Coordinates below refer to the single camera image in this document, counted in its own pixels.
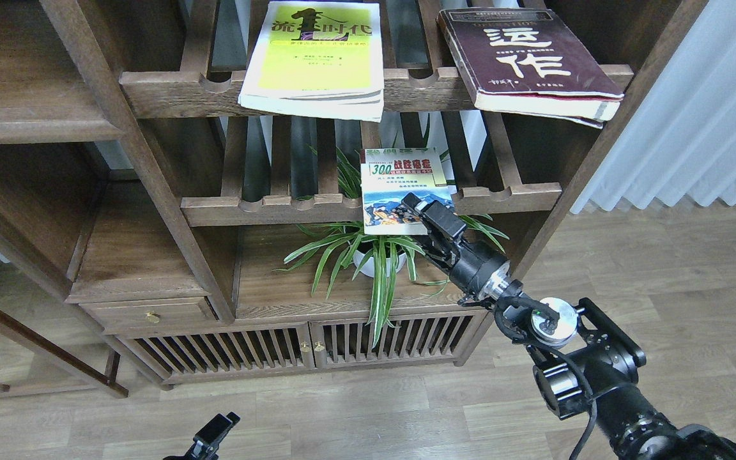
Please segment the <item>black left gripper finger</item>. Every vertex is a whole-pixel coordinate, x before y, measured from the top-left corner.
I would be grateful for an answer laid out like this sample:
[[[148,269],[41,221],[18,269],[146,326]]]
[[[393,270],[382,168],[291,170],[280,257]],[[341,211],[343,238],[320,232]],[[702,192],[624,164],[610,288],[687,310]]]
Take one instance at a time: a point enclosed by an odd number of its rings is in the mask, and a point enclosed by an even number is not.
[[[217,456],[220,443],[240,420],[233,411],[226,415],[218,413],[193,437],[193,455]]]

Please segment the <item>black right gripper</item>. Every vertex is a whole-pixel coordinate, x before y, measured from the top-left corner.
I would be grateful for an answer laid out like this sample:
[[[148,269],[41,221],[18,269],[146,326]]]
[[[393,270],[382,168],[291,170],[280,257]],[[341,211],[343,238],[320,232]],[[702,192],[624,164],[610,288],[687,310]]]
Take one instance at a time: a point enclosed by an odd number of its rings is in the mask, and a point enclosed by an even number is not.
[[[427,228],[431,239],[429,260],[474,300],[491,296],[484,288],[494,275],[500,279],[507,277],[507,256],[484,241],[469,242],[462,238],[465,222],[441,202],[427,202],[415,194],[406,194],[401,209],[404,221],[421,221]]]

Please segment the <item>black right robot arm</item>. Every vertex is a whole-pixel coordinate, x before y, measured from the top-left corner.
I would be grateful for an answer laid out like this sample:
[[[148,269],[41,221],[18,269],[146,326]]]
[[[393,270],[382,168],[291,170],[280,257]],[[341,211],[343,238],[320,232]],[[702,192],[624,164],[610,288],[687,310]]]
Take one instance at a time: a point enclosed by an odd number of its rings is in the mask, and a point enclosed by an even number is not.
[[[461,305],[491,311],[500,331],[528,350],[549,410],[561,420],[588,413],[572,459],[595,426],[620,459],[736,459],[736,443],[703,425],[678,428],[651,405],[637,387],[645,353],[591,300],[532,299],[505,254],[465,239],[466,224],[444,204],[414,194],[402,204],[427,228],[415,241],[464,292]]]

